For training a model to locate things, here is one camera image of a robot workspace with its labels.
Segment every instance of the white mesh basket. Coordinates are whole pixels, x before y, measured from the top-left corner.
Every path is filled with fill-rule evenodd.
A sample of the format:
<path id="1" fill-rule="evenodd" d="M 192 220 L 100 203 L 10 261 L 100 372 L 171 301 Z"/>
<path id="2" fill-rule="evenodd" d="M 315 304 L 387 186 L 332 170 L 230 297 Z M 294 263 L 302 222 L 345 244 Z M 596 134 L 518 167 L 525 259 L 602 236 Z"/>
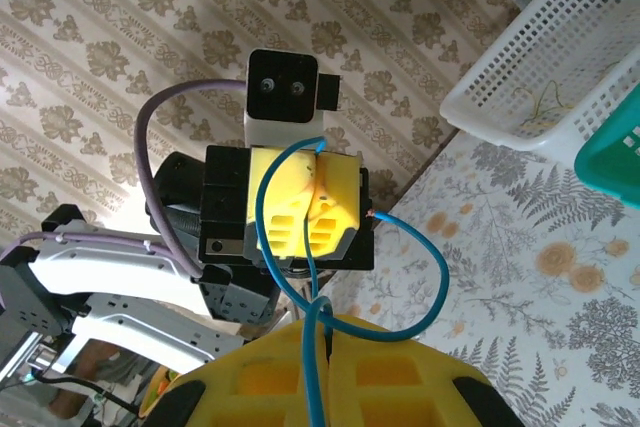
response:
<path id="1" fill-rule="evenodd" d="M 640 77 L 640 0 L 534 0 L 443 101 L 451 124 L 573 167 Z"/>

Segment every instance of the camera lens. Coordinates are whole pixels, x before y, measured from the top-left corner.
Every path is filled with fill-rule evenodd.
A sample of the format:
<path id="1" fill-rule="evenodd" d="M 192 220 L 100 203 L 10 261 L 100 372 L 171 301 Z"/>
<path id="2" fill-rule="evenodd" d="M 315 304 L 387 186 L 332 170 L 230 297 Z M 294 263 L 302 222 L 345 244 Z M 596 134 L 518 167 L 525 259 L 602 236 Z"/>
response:
<path id="1" fill-rule="evenodd" d="M 271 92 L 276 86 L 276 83 L 273 81 L 273 79 L 267 77 L 266 79 L 262 79 L 262 82 L 260 82 L 260 92 L 264 92 L 269 93 Z"/>
<path id="2" fill-rule="evenodd" d="M 294 82 L 291 84 L 291 93 L 293 95 L 302 95 L 304 92 L 304 84 L 302 82 Z"/>

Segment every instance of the floral tablecloth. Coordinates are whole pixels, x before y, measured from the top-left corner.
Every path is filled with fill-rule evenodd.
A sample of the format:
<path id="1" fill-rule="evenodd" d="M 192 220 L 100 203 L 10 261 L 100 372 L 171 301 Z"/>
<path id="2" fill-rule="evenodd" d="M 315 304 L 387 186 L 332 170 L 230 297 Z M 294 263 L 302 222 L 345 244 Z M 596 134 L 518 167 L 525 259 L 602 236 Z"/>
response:
<path id="1" fill-rule="evenodd" d="M 394 207 L 451 270 L 419 340 L 480 368 L 529 426 L 640 426 L 640 211 L 530 153 L 458 135 Z M 438 288 L 424 249 L 376 229 L 376 268 L 325 287 L 397 330 Z"/>

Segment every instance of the green plastic container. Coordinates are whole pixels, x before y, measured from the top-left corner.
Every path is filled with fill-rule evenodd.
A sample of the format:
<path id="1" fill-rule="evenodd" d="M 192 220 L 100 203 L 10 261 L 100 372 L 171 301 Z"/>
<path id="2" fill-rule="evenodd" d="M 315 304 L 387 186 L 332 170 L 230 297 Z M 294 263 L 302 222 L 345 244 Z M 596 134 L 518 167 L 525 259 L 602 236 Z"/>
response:
<path id="1" fill-rule="evenodd" d="M 640 85 L 580 149 L 574 168 L 588 186 L 640 209 Z"/>

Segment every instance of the patterned wallpaper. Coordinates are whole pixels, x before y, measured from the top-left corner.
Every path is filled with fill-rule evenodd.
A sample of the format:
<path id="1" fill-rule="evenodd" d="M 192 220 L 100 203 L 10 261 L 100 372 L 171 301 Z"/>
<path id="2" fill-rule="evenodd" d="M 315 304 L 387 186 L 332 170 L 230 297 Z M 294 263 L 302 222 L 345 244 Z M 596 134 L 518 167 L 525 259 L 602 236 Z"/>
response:
<path id="1" fill-rule="evenodd" d="M 0 0 L 0 243 L 61 202 L 92 221 L 143 220 L 132 126 L 173 83 L 243 78 L 259 46 L 312 52 L 343 76 L 334 150 L 360 155 L 387 208 L 452 134 L 438 107 L 517 13 L 510 0 Z M 165 105 L 154 167 L 174 149 L 242 145 L 244 99 Z"/>

